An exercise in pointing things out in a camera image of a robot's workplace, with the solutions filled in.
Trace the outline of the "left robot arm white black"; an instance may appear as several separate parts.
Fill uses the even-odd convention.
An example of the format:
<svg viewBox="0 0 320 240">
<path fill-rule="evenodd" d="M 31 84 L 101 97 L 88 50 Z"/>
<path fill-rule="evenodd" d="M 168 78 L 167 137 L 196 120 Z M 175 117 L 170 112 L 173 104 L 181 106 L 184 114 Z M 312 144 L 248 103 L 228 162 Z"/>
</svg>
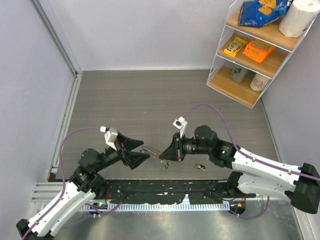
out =
<svg viewBox="0 0 320 240">
<path fill-rule="evenodd" d="M 62 181 L 62 190 L 53 200 L 32 218 L 16 224 L 23 240 L 52 240 L 80 207 L 94 198 L 103 198 L 109 187 L 99 171 L 117 162 L 133 170 L 150 157 L 148 153 L 134 151 L 144 144 L 142 140 L 126 137 L 113 127 L 102 126 L 99 131 L 104 134 L 105 151 L 86 149 L 73 175 Z"/>
</svg>

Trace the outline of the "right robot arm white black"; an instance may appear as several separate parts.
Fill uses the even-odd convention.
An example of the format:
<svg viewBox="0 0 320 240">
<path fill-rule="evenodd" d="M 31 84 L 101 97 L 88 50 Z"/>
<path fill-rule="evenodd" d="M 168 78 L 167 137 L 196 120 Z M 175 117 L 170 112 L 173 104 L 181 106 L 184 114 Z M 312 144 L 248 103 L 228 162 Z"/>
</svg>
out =
<svg viewBox="0 0 320 240">
<path fill-rule="evenodd" d="M 159 156 L 161 160 L 181 162 L 186 155 L 208 155 L 216 166 L 231 169 L 226 191 L 232 197 L 256 194 L 283 199 L 295 208 L 317 214 L 320 204 L 320 175 L 316 168 L 303 163 L 290 165 L 253 154 L 218 138 L 207 125 L 187 138 L 179 132 Z"/>
</svg>

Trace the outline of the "silver metal key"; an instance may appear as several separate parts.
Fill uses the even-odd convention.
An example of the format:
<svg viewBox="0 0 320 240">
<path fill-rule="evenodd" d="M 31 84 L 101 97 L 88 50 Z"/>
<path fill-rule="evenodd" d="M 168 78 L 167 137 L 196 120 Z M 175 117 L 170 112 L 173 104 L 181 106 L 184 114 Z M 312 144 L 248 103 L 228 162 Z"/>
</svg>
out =
<svg viewBox="0 0 320 240">
<path fill-rule="evenodd" d="M 165 169 L 168 169 L 169 165 L 173 163 L 171 160 L 161 160 L 160 162 L 164 165 Z"/>
</svg>

